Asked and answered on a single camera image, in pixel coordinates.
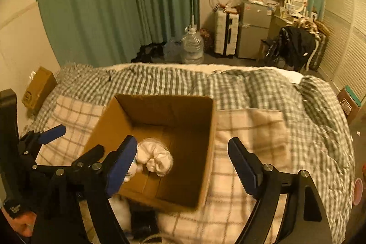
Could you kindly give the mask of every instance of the black fabric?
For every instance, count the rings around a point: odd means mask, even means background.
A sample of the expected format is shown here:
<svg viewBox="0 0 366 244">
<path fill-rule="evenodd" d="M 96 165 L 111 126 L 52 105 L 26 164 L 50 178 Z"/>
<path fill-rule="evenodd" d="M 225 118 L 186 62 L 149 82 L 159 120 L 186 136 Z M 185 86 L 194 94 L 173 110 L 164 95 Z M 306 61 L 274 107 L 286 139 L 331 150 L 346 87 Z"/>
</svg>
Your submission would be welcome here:
<svg viewBox="0 0 366 244">
<path fill-rule="evenodd" d="M 149 236 L 159 233 L 156 211 L 149 206 L 128 200 L 131 213 L 131 233 L 134 240 L 141 241 Z M 152 238 L 147 243 L 161 243 L 161 237 Z"/>
<path fill-rule="evenodd" d="M 315 38 L 305 29 L 286 26 L 281 28 L 279 36 L 273 41 L 265 60 L 275 61 L 279 56 L 293 70 L 298 72 L 308 61 L 315 49 Z"/>
</svg>

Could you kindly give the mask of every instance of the plastic water bottle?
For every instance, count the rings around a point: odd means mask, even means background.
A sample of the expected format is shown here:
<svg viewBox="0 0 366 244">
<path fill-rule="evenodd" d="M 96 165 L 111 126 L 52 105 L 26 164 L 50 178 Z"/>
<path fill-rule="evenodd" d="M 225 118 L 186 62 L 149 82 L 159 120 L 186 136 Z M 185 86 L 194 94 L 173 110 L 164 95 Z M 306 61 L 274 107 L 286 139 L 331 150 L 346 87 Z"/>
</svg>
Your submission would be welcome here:
<svg viewBox="0 0 366 244">
<path fill-rule="evenodd" d="M 182 38 L 182 62 L 184 64 L 201 64 L 204 61 L 204 41 L 196 25 L 186 28 Z"/>
</svg>

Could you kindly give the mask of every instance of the cardboard box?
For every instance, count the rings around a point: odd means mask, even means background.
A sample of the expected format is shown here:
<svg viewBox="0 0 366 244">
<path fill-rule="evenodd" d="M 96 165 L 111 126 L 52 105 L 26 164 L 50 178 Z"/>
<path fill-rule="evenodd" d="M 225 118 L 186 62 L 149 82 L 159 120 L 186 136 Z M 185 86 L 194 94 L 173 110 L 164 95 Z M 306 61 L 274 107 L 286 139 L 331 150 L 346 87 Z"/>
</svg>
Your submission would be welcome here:
<svg viewBox="0 0 366 244">
<path fill-rule="evenodd" d="M 46 97 L 56 85 L 57 82 L 53 73 L 44 67 L 40 67 L 27 87 L 22 103 L 32 112 L 38 113 Z"/>
<path fill-rule="evenodd" d="M 347 118 L 347 123 L 350 124 L 357 116 L 360 107 L 353 100 L 352 96 L 347 92 L 346 88 L 343 88 L 338 96 L 339 103 L 344 111 L 345 117 Z"/>
<path fill-rule="evenodd" d="M 127 135 L 137 142 L 160 139 L 174 159 L 160 178 L 144 166 L 119 193 L 165 212 L 203 207 L 212 171 L 215 104 L 209 97 L 174 95 L 115 95 L 93 130 L 84 152 L 101 144 L 105 156 Z"/>
</svg>

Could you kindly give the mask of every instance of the silver refrigerator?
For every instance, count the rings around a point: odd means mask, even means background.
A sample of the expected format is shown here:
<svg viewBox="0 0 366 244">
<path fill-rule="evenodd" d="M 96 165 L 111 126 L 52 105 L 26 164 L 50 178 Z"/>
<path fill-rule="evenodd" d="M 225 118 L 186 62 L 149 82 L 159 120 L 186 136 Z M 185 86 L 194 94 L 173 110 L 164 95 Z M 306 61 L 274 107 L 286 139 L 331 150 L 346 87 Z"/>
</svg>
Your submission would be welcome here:
<svg viewBox="0 0 366 244">
<path fill-rule="evenodd" d="M 272 8 L 245 2 L 242 7 L 238 33 L 237 56 L 257 59 L 261 39 L 266 40 L 271 23 Z"/>
</svg>

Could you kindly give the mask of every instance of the black jacket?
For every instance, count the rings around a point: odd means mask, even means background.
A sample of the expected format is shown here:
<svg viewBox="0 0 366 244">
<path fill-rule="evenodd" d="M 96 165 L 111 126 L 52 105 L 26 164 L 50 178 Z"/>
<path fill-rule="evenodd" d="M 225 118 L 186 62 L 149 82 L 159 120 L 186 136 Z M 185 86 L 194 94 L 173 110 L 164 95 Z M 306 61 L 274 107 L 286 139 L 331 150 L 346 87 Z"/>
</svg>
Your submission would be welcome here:
<svg viewBox="0 0 366 244">
<path fill-rule="evenodd" d="M 279 36 L 272 42 L 265 60 L 276 60 L 279 56 L 286 64 L 298 72 L 307 63 L 315 49 L 315 38 L 305 29 L 286 26 L 281 28 Z"/>
</svg>

